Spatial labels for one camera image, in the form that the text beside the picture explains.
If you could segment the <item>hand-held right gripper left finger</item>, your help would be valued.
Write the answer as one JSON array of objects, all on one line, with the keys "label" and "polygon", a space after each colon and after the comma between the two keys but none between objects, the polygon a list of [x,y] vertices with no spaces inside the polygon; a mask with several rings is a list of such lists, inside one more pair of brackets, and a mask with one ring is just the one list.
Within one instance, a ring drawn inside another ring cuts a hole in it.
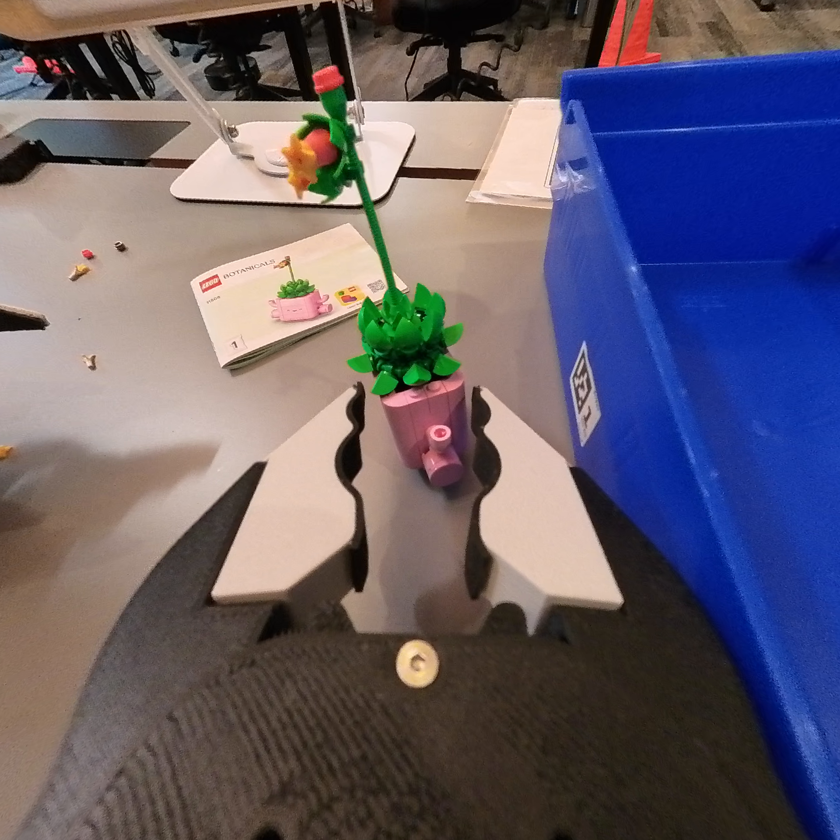
[{"label": "hand-held right gripper left finger", "polygon": [[365,392],[355,383],[275,449],[211,590],[219,605],[316,607],[369,573],[361,472]]}]

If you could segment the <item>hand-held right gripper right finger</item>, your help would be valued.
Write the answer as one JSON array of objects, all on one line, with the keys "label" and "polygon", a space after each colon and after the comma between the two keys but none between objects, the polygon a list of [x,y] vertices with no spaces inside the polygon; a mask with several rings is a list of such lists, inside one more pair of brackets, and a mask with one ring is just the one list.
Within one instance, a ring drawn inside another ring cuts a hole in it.
[{"label": "hand-held right gripper right finger", "polygon": [[624,604],[565,458],[486,387],[471,395],[480,484],[465,546],[469,597],[518,606],[535,634],[557,606]]}]

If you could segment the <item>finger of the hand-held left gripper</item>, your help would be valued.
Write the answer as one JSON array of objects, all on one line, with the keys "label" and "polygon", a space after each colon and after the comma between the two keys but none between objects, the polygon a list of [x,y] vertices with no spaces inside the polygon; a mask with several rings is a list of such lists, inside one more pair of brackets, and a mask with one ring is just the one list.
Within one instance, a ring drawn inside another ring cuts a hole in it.
[{"label": "finger of the hand-held left gripper", "polygon": [[33,310],[17,308],[7,304],[1,304],[1,333],[21,331],[43,331],[49,326],[47,317]]}]

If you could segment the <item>pink toy brick pot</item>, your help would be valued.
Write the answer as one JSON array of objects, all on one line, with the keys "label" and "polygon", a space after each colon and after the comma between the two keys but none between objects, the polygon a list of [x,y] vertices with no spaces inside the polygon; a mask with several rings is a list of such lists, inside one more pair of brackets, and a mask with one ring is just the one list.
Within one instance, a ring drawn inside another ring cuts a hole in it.
[{"label": "pink toy brick pot", "polygon": [[381,398],[402,463],[425,474],[433,487],[449,487],[465,472],[468,417],[460,372]]}]

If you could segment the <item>toy brick instruction booklet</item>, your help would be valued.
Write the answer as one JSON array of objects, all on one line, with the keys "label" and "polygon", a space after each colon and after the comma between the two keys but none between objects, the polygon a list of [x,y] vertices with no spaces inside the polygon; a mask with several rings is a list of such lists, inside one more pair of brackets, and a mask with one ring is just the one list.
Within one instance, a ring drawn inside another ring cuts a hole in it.
[{"label": "toy brick instruction booklet", "polygon": [[224,370],[353,319],[387,290],[379,256],[351,224],[208,269],[191,288]]}]

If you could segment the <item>green toy brick plant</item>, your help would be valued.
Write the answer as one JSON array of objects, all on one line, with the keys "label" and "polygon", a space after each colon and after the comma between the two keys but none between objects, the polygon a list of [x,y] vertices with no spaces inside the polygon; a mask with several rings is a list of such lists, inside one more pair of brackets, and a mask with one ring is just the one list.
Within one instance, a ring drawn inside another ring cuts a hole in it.
[{"label": "green toy brick plant", "polygon": [[365,300],[360,309],[363,351],[349,359],[348,366],[374,377],[372,393],[377,396],[446,379],[460,368],[449,349],[461,339],[464,326],[445,325],[445,300],[425,285],[416,285],[413,298],[397,286],[357,149],[359,136],[351,122],[343,75],[337,66],[326,66],[312,81],[322,110],[305,114],[280,148],[287,181],[297,198],[312,193],[324,203],[336,200],[347,187],[357,189],[385,282],[381,304]]}]

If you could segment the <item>black power bank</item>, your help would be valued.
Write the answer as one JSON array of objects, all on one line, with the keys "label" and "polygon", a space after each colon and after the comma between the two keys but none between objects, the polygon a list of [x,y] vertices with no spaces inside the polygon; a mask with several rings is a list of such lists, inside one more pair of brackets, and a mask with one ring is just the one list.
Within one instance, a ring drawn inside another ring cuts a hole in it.
[{"label": "black power bank", "polygon": [[1,138],[2,185],[23,181],[42,162],[42,154],[36,142],[11,135]]}]

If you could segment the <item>blue plastic bin white label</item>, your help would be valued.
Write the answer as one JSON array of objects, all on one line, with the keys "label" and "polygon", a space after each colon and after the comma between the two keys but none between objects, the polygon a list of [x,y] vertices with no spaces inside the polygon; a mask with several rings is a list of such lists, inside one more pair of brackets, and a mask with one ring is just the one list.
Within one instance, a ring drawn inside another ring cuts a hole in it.
[{"label": "blue plastic bin white label", "polygon": [[838,119],[561,125],[545,279],[577,463],[737,661],[838,838]]}]

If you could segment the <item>white book stand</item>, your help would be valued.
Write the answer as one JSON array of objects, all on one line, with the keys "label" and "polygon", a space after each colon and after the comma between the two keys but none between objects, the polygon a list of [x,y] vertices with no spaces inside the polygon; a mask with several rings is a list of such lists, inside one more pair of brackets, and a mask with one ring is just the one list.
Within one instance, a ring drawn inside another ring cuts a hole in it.
[{"label": "white book stand", "polygon": [[[202,203],[258,203],[292,205],[298,202],[280,165],[279,148],[286,145],[295,122],[245,122],[238,128],[206,102],[153,34],[153,27],[188,20],[220,18],[235,14],[277,11],[309,2],[247,1],[9,1],[1,3],[4,35],[41,41],[96,35],[124,29],[136,46],[152,58],[164,75],[193,107],[194,113],[217,140],[179,175],[171,194],[180,200]],[[365,124],[361,89],[354,73],[350,33],[343,2],[335,6],[341,26],[341,46],[349,69],[341,70],[353,84],[350,116],[360,138],[371,198],[380,201],[393,188],[397,174],[415,140],[412,126],[404,122]]]}]

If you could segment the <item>printed paper in acrylic holder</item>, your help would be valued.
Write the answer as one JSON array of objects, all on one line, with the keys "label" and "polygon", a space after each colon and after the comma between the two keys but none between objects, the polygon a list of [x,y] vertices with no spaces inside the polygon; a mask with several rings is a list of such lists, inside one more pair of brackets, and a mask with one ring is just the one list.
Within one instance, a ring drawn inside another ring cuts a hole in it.
[{"label": "printed paper in acrylic holder", "polygon": [[561,121],[558,99],[509,104],[467,203],[550,210]]}]

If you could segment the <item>orange traffic cone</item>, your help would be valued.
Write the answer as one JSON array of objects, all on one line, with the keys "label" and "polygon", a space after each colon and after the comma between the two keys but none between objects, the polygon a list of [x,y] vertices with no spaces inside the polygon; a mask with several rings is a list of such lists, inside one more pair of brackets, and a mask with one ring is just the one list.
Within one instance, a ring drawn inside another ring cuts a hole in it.
[{"label": "orange traffic cone", "polygon": [[655,1],[618,1],[607,30],[598,67],[635,67],[658,63],[648,50]]}]

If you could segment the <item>black office chair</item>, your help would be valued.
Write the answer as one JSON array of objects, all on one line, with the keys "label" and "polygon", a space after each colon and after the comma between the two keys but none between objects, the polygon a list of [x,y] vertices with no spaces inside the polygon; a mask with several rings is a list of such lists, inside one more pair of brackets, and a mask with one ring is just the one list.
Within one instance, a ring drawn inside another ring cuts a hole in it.
[{"label": "black office chair", "polygon": [[421,49],[443,47],[446,71],[428,82],[408,101],[430,102],[448,96],[458,101],[469,95],[486,102],[504,102],[496,78],[467,70],[463,50],[483,42],[501,43],[504,35],[490,30],[505,24],[520,10],[521,1],[394,1],[392,24],[416,39],[406,48],[415,64]]}]

